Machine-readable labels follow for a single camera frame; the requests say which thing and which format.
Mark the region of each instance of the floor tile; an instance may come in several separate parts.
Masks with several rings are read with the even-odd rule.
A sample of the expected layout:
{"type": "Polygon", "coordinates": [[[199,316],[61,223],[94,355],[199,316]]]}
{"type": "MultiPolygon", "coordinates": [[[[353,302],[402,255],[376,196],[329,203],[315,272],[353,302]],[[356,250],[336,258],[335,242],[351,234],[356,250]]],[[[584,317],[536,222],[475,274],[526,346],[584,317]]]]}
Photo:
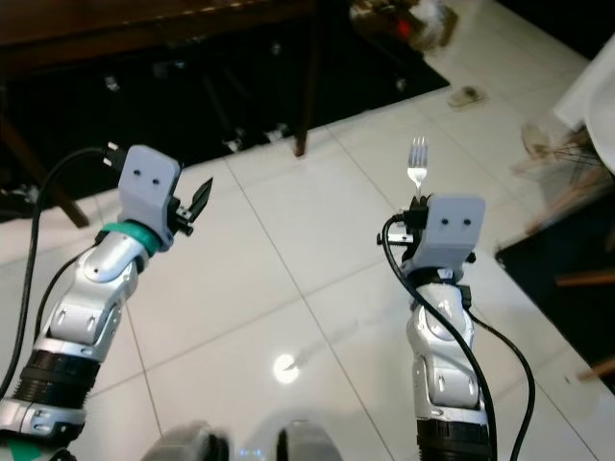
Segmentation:
{"type": "Polygon", "coordinates": [[[500,94],[510,94],[557,75],[557,70],[546,67],[515,43],[477,24],[455,38],[449,53],[500,94]]]}
{"type": "MultiPolygon", "coordinates": [[[[93,197],[77,201],[89,220],[89,226],[78,229],[61,208],[42,212],[38,231],[38,250],[43,252],[68,245],[78,240],[94,237],[101,222],[96,200],[93,197]]],[[[15,261],[28,255],[31,219],[14,219],[0,224],[0,264],[15,261]]]]}
{"type": "Polygon", "coordinates": [[[266,455],[284,425],[309,419],[328,431],[344,459],[390,459],[303,302],[163,364],[148,377],[162,430],[203,419],[231,434],[235,452],[261,449],[266,455]],[[307,350],[307,361],[275,375],[283,354],[307,350]]]}
{"type": "Polygon", "coordinates": [[[381,257],[376,234],[392,208],[346,154],[245,192],[304,293],[381,257]]]}
{"type": "MultiPolygon", "coordinates": [[[[448,100],[453,93],[464,86],[475,86],[480,88],[485,91],[489,100],[500,98],[497,92],[493,91],[488,85],[482,82],[479,77],[456,61],[440,60],[438,57],[427,56],[426,62],[431,68],[436,70],[451,83],[451,85],[446,88],[418,96],[413,100],[416,107],[429,118],[436,118],[454,112],[455,110],[449,106],[448,100]]],[[[464,109],[464,111],[471,109],[473,108],[468,107],[464,109]]]]}
{"type": "Polygon", "coordinates": [[[601,461],[615,459],[615,396],[599,380],[578,382],[589,366],[571,348],[541,369],[536,379],[585,444],[601,461]]]}
{"type": "Polygon", "coordinates": [[[160,437],[143,375],[86,403],[86,427],[69,449],[87,461],[135,461],[160,437]]]}
{"type": "Polygon", "coordinates": [[[129,300],[146,367],[299,298],[241,191],[211,198],[190,237],[156,255],[129,300]]]}
{"type": "Polygon", "coordinates": [[[341,120],[329,125],[329,129],[344,147],[351,148],[374,138],[380,138],[386,131],[411,132],[412,125],[425,120],[425,114],[418,109],[412,99],[341,120]]]}
{"type": "MultiPolygon", "coordinates": [[[[519,384],[514,391],[496,400],[499,459],[510,457],[514,440],[526,411],[527,401],[526,383],[519,384]]],[[[591,451],[587,449],[540,388],[536,389],[534,412],[519,459],[595,461],[591,451]]]]}
{"type": "MultiPolygon", "coordinates": [[[[91,242],[84,240],[72,245],[64,246],[41,253],[37,256],[35,275],[33,278],[30,310],[28,315],[28,327],[26,329],[24,347],[20,357],[16,376],[19,376],[21,368],[26,364],[32,350],[35,319],[37,316],[40,299],[56,271],[72,256],[85,250],[91,242]]],[[[2,293],[3,306],[0,309],[0,337],[3,339],[3,347],[0,348],[0,370],[6,370],[12,353],[19,307],[21,305],[21,293],[23,278],[26,268],[25,260],[5,264],[0,267],[0,293],[2,293]]],[[[56,288],[47,303],[45,315],[46,321],[49,312],[70,286],[74,275],[73,269],[68,269],[58,281],[56,288]]],[[[135,338],[133,336],[131,322],[126,312],[122,316],[120,327],[115,335],[107,360],[98,374],[93,393],[100,392],[114,384],[125,380],[143,369],[138,357],[135,338]]]]}
{"type": "Polygon", "coordinates": [[[435,121],[484,167],[507,175],[510,165],[528,156],[521,139],[524,122],[524,117],[503,101],[490,101],[435,121]]]}
{"type": "Polygon", "coordinates": [[[564,96],[577,77],[575,73],[557,76],[546,81],[535,89],[512,96],[508,103],[528,120],[553,110],[557,102],[564,96]]]}
{"type": "Polygon", "coordinates": [[[504,38],[557,74],[580,72],[588,59],[527,21],[506,22],[498,31],[504,38]]]}
{"type": "Polygon", "coordinates": [[[412,137],[429,143],[429,173],[423,194],[478,194],[495,206],[510,197],[473,158],[431,122],[412,126],[411,132],[386,131],[381,138],[349,148],[349,154],[393,206],[408,206],[415,194],[406,167],[412,137]]]}
{"type": "Polygon", "coordinates": [[[534,305],[492,256],[477,250],[477,262],[466,268],[462,282],[492,327],[501,331],[539,367],[568,347],[557,328],[534,305]]]}
{"type": "MultiPolygon", "coordinates": [[[[307,297],[383,440],[400,461],[417,450],[413,354],[406,338],[408,300],[386,263],[307,297]]],[[[523,377],[516,357],[481,328],[477,328],[474,351],[492,395],[500,395],[523,377]]]]}
{"type": "Polygon", "coordinates": [[[303,168],[319,158],[341,151],[341,146],[327,128],[311,130],[307,137],[307,152],[302,158],[294,155],[295,139],[285,139],[275,144],[259,146],[249,151],[227,157],[227,162],[243,186],[271,178],[286,170],[303,168]]]}
{"type": "MultiPolygon", "coordinates": [[[[209,178],[213,178],[210,196],[212,199],[239,188],[226,161],[219,158],[189,166],[182,171],[174,196],[181,199],[183,205],[190,206],[194,192],[209,178]]],[[[100,207],[103,222],[105,224],[116,222],[117,215],[121,211],[117,189],[98,194],[96,200],[100,207]]]]}
{"type": "Polygon", "coordinates": [[[495,0],[470,0],[469,2],[447,0],[447,3],[453,8],[459,8],[461,4],[467,3],[465,10],[469,14],[464,14],[466,21],[470,24],[478,22],[493,31],[529,24],[526,19],[495,0]]]}

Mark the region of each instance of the black connector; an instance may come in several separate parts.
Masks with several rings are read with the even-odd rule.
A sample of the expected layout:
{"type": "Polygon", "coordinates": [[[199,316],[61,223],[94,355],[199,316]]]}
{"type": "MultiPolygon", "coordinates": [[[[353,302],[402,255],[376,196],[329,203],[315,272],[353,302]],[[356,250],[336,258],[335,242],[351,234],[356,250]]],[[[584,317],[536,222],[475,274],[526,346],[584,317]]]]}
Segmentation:
{"type": "Polygon", "coordinates": [[[469,312],[472,307],[472,290],[468,285],[458,285],[457,288],[461,292],[461,305],[469,312]]]}
{"type": "Polygon", "coordinates": [[[406,225],[407,233],[412,231],[421,231],[427,227],[427,218],[430,214],[430,209],[425,205],[412,204],[410,209],[403,211],[404,224],[406,225]]]}
{"type": "Polygon", "coordinates": [[[124,149],[121,149],[116,144],[110,142],[107,144],[103,163],[110,166],[121,174],[122,170],[124,169],[124,163],[126,163],[127,155],[128,153],[124,149]]]}

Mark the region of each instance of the robotic arm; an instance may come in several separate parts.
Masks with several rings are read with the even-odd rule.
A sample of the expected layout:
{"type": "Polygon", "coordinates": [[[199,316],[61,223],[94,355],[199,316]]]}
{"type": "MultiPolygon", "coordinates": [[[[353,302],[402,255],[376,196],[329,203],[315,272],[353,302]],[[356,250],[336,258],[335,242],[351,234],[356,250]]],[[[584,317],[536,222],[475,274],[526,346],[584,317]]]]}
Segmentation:
{"type": "MultiPolygon", "coordinates": [[[[470,348],[474,326],[464,309],[471,304],[470,291],[457,282],[463,276],[462,264],[475,260],[472,251],[484,212],[485,202],[479,197],[415,199],[399,215],[406,233],[378,236],[381,245],[406,247],[400,277],[435,307],[470,348]]],[[[493,428],[474,368],[424,305],[412,300],[410,308],[406,333],[414,352],[414,405],[422,459],[492,459],[489,431],[493,428]]]]}
{"type": "Polygon", "coordinates": [[[84,427],[86,396],[138,275],[156,252],[169,250],[177,231],[192,234],[208,202],[212,180],[196,191],[190,208],[180,206],[173,197],[179,163],[148,147],[132,147],[123,165],[112,166],[122,170],[118,223],[106,225],[102,242],[77,260],[72,284],[53,308],[16,390],[0,401],[3,461],[23,459],[15,452],[23,447],[37,453],[28,460],[74,459],[64,447],[84,427]]]}

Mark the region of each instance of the wooden chair leg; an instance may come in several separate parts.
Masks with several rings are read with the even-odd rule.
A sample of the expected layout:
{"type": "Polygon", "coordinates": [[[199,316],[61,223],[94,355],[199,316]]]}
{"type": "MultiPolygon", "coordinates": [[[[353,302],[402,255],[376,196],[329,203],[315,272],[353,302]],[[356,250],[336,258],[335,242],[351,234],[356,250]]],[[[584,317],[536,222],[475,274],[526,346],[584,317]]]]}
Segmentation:
{"type": "Polygon", "coordinates": [[[593,286],[615,283],[615,268],[605,271],[580,272],[558,276],[555,280],[557,286],[593,286]]]}
{"type": "Polygon", "coordinates": [[[611,228],[611,232],[606,237],[605,248],[607,253],[611,253],[615,251],[615,223],[613,223],[613,227],[611,228]]]}
{"type": "MultiPolygon", "coordinates": [[[[0,139],[9,147],[23,168],[32,175],[36,182],[42,183],[45,180],[47,170],[40,163],[40,160],[30,149],[30,146],[28,146],[17,128],[12,125],[4,114],[0,114],[0,139]]],[[[53,186],[50,193],[54,202],[64,210],[75,226],[84,228],[89,225],[87,217],[82,210],[60,187],[53,186]]]]}
{"type": "Polygon", "coordinates": [[[586,189],[596,185],[603,177],[604,170],[601,166],[597,166],[587,173],[587,176],[570,187],[564,194],[552,204],[549,209],[530,221],[526,225],[526,233],[532,234],[540,231],[546,223],[553,220],[562,212],[570,209],[581,197],[586,194],[586,189]]]}
{"type": "Polygon", "coordinates": [[[602,376],[615,373],[615,358],[610,358],[603,363],[599,363],[588,372],[579,373],[577,378],[580,382],[591,381],[602,376]]]}
{"type": "Polygon", "coordinates": [[[309,125],[312,121],[314,112],[314,98],[316,96],[316,85],[318,81],[318,67],[320,61],[320,40],[321,40],[321,17],[319,0],[313,0],[316,12],[312,18],[309,50],[307,52],[307,72],[304,81],[304,94],[302,104],[301,122],[297,132],[297,145],[295,157],[302,157],[306,153],[308,144],[309,125]]]}

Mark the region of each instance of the red object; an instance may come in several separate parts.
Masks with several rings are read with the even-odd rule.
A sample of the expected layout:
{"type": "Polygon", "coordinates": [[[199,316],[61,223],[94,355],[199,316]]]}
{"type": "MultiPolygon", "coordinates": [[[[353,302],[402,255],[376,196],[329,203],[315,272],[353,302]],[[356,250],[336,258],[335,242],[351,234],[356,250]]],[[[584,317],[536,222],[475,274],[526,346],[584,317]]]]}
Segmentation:
{"type": "Polygon", "coordinates": [[[412,28],[410,27],[410,24],[408,22],[406,22],[406,21],[403,21],[402,19],[398,19],[398,21],[397,21],[397,33],[402,38],[409,38],[411,32],[412,32],[412,28]]]}

